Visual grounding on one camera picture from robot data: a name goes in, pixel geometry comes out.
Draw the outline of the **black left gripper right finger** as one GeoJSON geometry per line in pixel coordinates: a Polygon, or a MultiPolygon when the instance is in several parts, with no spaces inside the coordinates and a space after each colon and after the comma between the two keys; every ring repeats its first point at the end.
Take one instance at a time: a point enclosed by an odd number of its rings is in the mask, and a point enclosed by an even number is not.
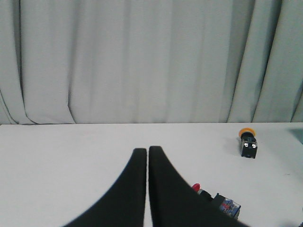
{"type": "Polygon", "coordinates": [[[155,227],[243,227],[186,183],[162,147],[149,148],[149,198],[155,227]]]}

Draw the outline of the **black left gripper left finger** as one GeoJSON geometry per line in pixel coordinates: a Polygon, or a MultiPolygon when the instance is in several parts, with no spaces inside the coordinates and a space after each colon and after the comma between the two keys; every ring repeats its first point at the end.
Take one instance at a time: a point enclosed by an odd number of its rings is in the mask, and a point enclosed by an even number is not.
{"type": "Polygon", "coordinates": [[[136,148],[110,189],[67,227],[142,227],[146,200],[147,151],[136,148]]]}

